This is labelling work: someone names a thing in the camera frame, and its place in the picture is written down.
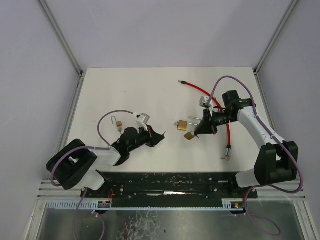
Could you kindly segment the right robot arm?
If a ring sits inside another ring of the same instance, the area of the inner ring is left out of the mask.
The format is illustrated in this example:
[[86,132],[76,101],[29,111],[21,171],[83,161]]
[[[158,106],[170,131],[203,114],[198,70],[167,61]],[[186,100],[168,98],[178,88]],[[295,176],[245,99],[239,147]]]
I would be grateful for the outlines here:
[[284,140],[265,124],[252,99],[241,99],[236,90],[227,91],[222,99],[225,107],[215,112],[209,97],[200,98],[199,105],[204,108],[203,117],[194,134],[216,134],[219,126],[234,122],[245,127],[259,148],[259,153],[252,169],[235,175],[237,185],[247,188],[295,180],[298,173],[295,165],[298,161],[297,144]]

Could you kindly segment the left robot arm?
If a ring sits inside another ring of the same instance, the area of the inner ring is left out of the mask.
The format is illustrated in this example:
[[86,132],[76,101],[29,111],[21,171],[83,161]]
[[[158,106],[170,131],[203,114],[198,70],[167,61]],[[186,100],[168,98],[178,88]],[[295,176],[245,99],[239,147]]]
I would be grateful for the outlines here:
[[165,139],[150,125],[146,128],[127,127],[119,139],[108,147],[86,145],[75,139],[53,156],[46,164],[51,184],[70,190],[76,186],[97,191],[105,184],[100,167],[120,166],[130,153],[142,146],[153,148]]

